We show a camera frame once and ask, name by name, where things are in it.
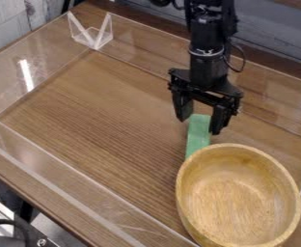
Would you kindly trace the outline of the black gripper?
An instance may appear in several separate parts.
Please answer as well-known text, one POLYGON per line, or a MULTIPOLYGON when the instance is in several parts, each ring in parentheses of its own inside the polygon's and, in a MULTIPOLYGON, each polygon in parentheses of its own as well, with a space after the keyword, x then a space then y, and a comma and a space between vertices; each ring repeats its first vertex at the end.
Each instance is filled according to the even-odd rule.
POLYGON ((193 101, 214 108, 210 132, 219 135, 239 114, 244 97, 242 89, 228 79, 230 54, 191 54, 188 69, 169 69, 169 91, 177 119, 184 122, 193 113, 193 101))

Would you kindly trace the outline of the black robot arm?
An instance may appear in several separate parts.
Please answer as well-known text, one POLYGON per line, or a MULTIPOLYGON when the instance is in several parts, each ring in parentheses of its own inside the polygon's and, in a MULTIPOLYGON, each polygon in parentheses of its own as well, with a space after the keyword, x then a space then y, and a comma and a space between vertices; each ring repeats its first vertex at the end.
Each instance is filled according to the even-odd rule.
POLYGON ((184 11, 191 34, 188 69, 169 69, 169 90, 176 117, 193 114, 193 101, 212 107, 208 132, 219 135, 239 114, 244 92, 228 79, 228 70, 243 72, 244 50, 232 43, 239 32, 235 0, 149 0, 157 7, 173 5, 184 11))

